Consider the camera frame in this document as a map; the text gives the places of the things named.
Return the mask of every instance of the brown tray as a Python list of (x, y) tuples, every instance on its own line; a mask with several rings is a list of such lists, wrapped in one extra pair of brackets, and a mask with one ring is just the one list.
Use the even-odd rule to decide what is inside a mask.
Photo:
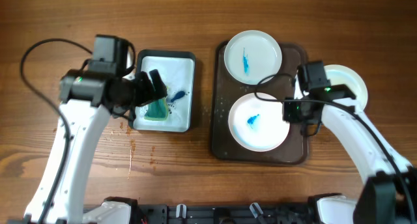
[[(222, 42), (216, 51), (214, 65), (214, 86), (210, 125), (210, 147), (212, 153), (221, 160), (268, 163), (273, 165), (298, 165), (308, 156), (307, 138), (301, 136), (301, 125), (291, 124), (285, 141), (268, 152), (253, 152), (240, 146), (231, 135), (227, 119), (232, 105), (245, 94), (254, 91), (255, 85), (246, 85), (235, 80), (227, 71), (224, 51), (228, 41)], [(280, 43), (282, 65), (279, 73), (296, 75), (296, 68), (307, 62), (306, 52), (298, 45)], [(259, 88), (277, 99), (294, 96), (291, 82), (285, 77), (274, 77)]]

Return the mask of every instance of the green sponge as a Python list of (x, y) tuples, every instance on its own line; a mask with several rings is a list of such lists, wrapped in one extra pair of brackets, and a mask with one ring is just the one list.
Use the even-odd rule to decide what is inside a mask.
[(148, 105), (148, 111), (144, 119), (153, 121), (162, 121), (168, 118), (168, 105), (166, 98), (162, 98)]

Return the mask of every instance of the white dish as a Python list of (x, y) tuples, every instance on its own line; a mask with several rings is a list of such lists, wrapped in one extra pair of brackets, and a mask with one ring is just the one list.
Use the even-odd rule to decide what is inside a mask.
[[(265, 93), (258, 95), (275, 99)], [(255, 152), (280, 146), (289, 132), (289, 123), (282, 120), (282, 104), (258, 100), (254, 93), (240, 97), (233, 104), (228, 124), (236, 142)]]
[(270, 35), (261, 31), (244, 31), (226, 45), (224, 63), (237, 81), (256, 85), (263, 78), (278, 73), (282, 52)]
[(330, 64), (324, 67), (327, 79), (332, 85), (345, 84), (356, 95), (362, 110), (365, 109), (368, 99), (364, 80), (353, 70), (343, 65)]

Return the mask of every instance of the wood grain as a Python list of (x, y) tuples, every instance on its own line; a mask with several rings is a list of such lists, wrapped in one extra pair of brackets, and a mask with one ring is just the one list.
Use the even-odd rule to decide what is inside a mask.
[[(111, 120), (90, 172), (86, 204), (107, 196), (141, 204), (242, 204), (305, 201), (342, 192), (358, 197), (360, 177), (338, 140), (322, 129), (307, 162), (265, 167), (216, 160), (209, 113), (216, 46), (248, 29), (296, 42), (310, 60), (357, 71), (369, 91), (366, 113), (389, 142), (417, 162), (416, 0), (0, 0), (0, 221), (21, 217), (40, 182), (57, 116), (19, 79), (23, 52), (62, 37), (93, 48), (95, 34), (141, 49), (191, 51), (198, 59), (192, 129), (131, 132)], [(29, 80), (57, 99), (58, 82), (87, 54), (66, 44), (36, 49)], [(130, 140), (136, 141), (128, 180)]]

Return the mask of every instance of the blue liquid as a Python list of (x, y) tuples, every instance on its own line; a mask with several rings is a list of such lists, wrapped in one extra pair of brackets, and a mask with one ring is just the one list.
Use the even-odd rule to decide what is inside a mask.
[(256, 119), (257, 119), (258, 117), (259, 117), (259, 114), (258, 114), (258, 115), (256, 115), (256, 116), (250, 117), (250, 118), (248, 119), (248, 124), (249, 124), (250, 128), (254, 129), (254, 128), (256, 127), (256, 125), (255, 125), (255, 121), (256, 121)]
[(179, 91), (178, 93), (175, 94), (174, 98), (172, 98), (170, 102), (173, 103), (175, 100), (179, 100), (184, 96), (185, 96), (185, 91)]
[(243, 48), (243, 70), (245, 74), (249, 75), (249, 64), (248, 64), (248, 54), (245, 56), (245, 48)]

